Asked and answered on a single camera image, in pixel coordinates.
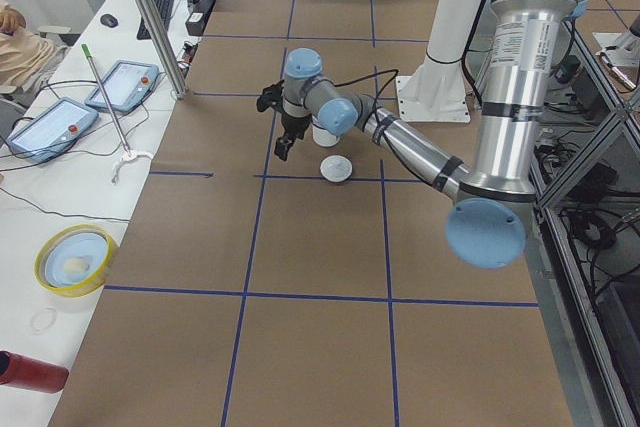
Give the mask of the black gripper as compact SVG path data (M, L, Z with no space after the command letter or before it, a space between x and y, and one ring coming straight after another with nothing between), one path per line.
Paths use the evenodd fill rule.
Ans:
M304 139L305 133L310 126L310 116L295 117L283 114L281 116L281 124L284 128L284 135L276 139L274 154L281 161L286 161L294 142Z

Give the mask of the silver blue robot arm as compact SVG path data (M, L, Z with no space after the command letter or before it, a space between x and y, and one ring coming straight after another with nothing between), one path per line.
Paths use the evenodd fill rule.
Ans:
M535 191L528 169L548 90L561 23L586 0L439 0L423 63L397 83L398 112L376 98L341 92L322 72L320 55L293 50L283 78L266 87L259 111L273 109L284 132L275 153L286 159L311 125L339 138L351 129L389 149L417 178L453 201L446 238L463 261L481 268L508 265L522 253ZM484 7L497 25L483 77L475 160L464 164L415 129L418 122L464 122L462 72L474 23Z

